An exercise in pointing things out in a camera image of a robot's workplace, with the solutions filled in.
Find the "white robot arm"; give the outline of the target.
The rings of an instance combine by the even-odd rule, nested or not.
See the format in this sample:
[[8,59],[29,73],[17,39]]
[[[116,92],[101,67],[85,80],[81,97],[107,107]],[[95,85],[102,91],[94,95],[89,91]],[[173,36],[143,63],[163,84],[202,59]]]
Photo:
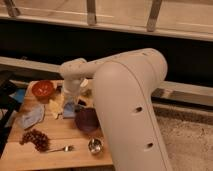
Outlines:
[[59,73],[68,96],[77,95],[84,79],[92,80],[94,107],[116,171],[172,171],[151,101],[167,74],[159,51],[75,59],[63,63]]

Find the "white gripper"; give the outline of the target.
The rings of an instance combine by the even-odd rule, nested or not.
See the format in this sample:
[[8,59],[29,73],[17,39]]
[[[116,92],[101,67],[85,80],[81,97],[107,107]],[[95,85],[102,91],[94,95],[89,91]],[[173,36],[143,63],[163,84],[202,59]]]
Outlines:
[[[82,79],[73,79],[73,80],[67,80],[65,79],[63,82],[63,91],[66,95],[70,96],[77,96],[80,91],[80,85],[82,83]],[[60,101],[59,101],[59,114],[63,114],[64,106],[66,103],[66,98],[64,94],[60,94]]]

